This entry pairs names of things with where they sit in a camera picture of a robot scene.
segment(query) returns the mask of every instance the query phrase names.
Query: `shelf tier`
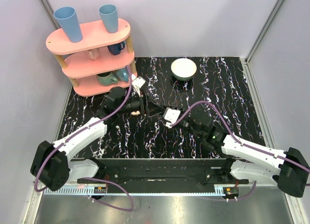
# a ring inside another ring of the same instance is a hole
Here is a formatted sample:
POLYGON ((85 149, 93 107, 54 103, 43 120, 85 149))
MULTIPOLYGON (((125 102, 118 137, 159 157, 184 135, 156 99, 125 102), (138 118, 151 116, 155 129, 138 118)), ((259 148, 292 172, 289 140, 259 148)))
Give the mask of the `shelf tier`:
POLYGON ((135 59, 135 53, 128 53, 127 46, 119 55, 112 55, 108 47, 102 47, 99 51, 100 58, 94 61, 88 59, 85 52, 70 55, 65 59, 68 67, 62 69, 63 73, 70 78, 79 79, 122 69, 126 65, 130 65, 135 59))
POLYGON ((101 93, 109 92, 112 87, 129 87, 129 82, 118 82, 117 84, 113 84, 110 86, 102 86, 98 80, 96 75, 92 75, 89 77, 77 79, 79 83, 79 87, 74 87, 74 90, 80 96, 94 96, 101 93))
POLYGON ((102 20, 80 24, 83 39, 76 43, 69 41, 62 29, 57 29, 46 39, 46 47, 54 54, 66 55, 113 45, 130 35, 130 25, 126 20, 118 19, 118 26, 116 33, 108 33, 102 20))

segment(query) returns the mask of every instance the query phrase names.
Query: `blue mug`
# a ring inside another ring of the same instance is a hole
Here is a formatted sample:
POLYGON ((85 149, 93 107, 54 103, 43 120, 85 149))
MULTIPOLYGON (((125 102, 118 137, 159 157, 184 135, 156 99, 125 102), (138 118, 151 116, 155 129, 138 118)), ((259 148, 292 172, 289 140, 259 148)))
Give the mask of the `blue mug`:
POLYGON ((119 81, 124 81, 124 82, 128 82, 129 81, 127 70, 125 68, 116 70, 114 73, 115 73, 116 78, 119 81))
POLYGON ((125 48, 125 42, 117 43, 114 45, 108 46, 108 50, 110 51, 111 54, 113 55, 118 55, 121 53, 121 51, 125 48))

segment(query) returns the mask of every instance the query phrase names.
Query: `bowl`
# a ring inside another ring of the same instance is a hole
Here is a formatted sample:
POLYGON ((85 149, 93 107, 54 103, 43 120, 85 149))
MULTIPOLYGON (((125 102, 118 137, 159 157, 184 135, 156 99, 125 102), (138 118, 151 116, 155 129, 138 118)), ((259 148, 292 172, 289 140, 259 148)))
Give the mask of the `bowl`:
POLYGON ((173 76, 180 81, 190 80, 197 71, 196 64, 188 58, 179 58, 171 64, 173 76))

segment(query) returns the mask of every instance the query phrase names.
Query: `cup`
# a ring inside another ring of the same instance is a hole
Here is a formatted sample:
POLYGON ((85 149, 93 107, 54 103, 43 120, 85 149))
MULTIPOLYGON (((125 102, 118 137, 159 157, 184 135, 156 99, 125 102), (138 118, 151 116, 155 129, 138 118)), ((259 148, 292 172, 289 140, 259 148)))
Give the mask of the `cup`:
POLYGON ((78 17, 73 7, 62 7, 54 12, 54 17, 71 42, 83 39, 78 17))
POLYGON ((125 42, 117 43, 114 45, 108 46, 108 50, 110 51, 111 54, 113 55, 118 55, 121 53, 121 51, 125 48, 125 42))
POLYGON ((118 31, 118 16, 116 6, 106 4, 99 8, 100 17, 107 32, 115 33, 118 31))
POLYGON ((100 52, 98 48, 89 49, 84 52, 90 60, 97 60, 98 58, 100 58, 100 52))
POLYGON ((114 76, 113 71, 98 74, 97 80, 103 86, 110 86, 112 84, 117 84, 118 82, 117 78, 114 76))
POLYGON ((114 73, 115 73, 116 78, 119 81, 124 81, 124 82, 129 81, 129 77, 128 77, 126 68, 116 70, 114 73))

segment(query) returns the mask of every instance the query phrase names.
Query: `blue plastic cup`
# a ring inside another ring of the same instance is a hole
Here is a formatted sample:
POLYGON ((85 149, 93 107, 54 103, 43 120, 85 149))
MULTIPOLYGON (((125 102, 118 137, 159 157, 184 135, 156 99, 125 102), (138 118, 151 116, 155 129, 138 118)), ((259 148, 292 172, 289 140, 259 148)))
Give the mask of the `blue plastic cup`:
POLYGON ((118 16, 116 6, 113 4, 106 4, 99 8, 100 17, 106 30, 109 33, 118 31, 118 16))
POLYGON ((83 39, 78 17, 73 7, 62 7, 54 12, 54 17, 71 42, 83 39))

